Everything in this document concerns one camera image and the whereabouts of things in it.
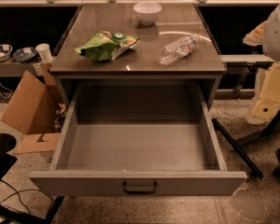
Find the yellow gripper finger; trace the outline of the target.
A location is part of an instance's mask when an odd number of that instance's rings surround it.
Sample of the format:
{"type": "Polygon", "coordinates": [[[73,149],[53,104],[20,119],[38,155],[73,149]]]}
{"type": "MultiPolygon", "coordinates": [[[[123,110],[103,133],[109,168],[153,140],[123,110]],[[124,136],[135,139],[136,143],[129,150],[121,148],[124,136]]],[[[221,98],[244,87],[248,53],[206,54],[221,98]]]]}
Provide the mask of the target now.
{"type": "Polygon", "coordinates": [[[254,30],[252,30],[244,37],[243,43],[252,47],[261,45],[265,25],[266,25],[265,21],[259,24],[254,30]]]}

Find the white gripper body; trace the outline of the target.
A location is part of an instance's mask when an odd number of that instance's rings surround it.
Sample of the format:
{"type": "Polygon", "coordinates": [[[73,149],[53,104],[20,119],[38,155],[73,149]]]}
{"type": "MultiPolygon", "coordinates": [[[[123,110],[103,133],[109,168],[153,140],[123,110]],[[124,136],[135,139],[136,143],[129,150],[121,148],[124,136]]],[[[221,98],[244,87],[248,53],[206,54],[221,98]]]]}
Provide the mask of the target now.
{"type": "Polygon", "coordinates": [[[280,109],[280,62],[274,62],[268,69],[258,70],[255,88],[251,119],[268,121],[280,109]]]}

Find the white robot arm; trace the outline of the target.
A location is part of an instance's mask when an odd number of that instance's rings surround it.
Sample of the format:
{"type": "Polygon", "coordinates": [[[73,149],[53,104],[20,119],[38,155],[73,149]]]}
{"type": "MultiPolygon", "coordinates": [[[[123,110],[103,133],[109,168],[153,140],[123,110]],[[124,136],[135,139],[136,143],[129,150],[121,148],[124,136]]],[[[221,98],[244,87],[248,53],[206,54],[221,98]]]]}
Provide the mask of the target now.
{"type": "Polygon", "coordinates": [[[280,4],[243,42],[253,47],[262,45],[263,54],[273,60],[266,71],[260,69],[257,73],[257,90],[245,118],[251,124],[261,124],[280,109],[280,4]]]}

